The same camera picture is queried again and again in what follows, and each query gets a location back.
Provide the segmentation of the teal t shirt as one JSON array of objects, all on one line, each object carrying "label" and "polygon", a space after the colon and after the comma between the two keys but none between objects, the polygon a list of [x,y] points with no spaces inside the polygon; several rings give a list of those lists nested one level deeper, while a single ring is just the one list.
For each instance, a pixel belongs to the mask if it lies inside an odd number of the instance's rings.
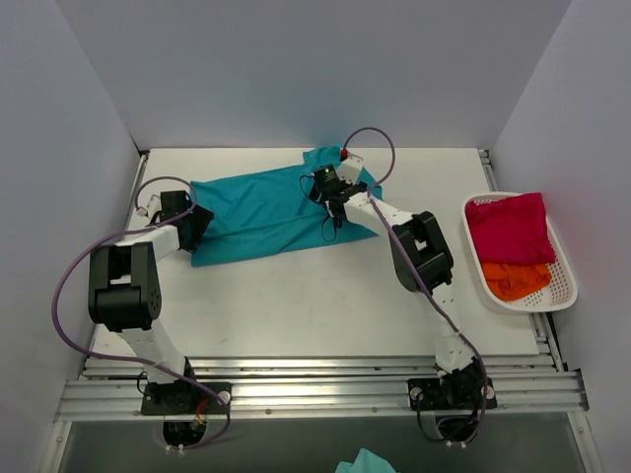
[{"label": "teal t shirt", "polygon": [[214,214],[191,265],[227,264],[282,252],[359,241],[374,235],[355,224],[335,231],[326,212],[305,196],[300,178],[325,165],[339,164],[338,146],[303,153],[303,162],[192,183],[197,204]]}]

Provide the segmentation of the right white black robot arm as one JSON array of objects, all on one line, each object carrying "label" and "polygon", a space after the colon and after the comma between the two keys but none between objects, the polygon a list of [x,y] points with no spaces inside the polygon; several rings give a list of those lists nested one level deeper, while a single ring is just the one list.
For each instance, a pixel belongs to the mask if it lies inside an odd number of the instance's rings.
[{"label": "right white black robot arm", "polygon": [[488,379],[480,357],[462,333],[453,291],[454,259],[436,217],[413,214],[372,195],[360,171],[326,165],[312,173],[309,198],[322,206],[338,230],[361,226],[386,237],[395,276],[401,286],[429,306],[423,310],[431,329],[437,384],[413,401],[421,409],[479,409]]}]

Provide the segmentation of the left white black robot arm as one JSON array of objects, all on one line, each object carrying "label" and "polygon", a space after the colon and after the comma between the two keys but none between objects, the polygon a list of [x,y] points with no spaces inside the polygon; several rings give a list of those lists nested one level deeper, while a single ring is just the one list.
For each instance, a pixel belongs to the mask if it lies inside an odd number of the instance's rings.
[{"label": "left white black robot arm", "polygon": [[214,214],[193,205],[184,190],[165,191],[149,202],[150,231],[91,252],[89,315],[132,350],[147,375],[145,395],[177,413],[199,399],[189,360],[159,320],[163,298],[158,262],[185,251],[194,254]]}]

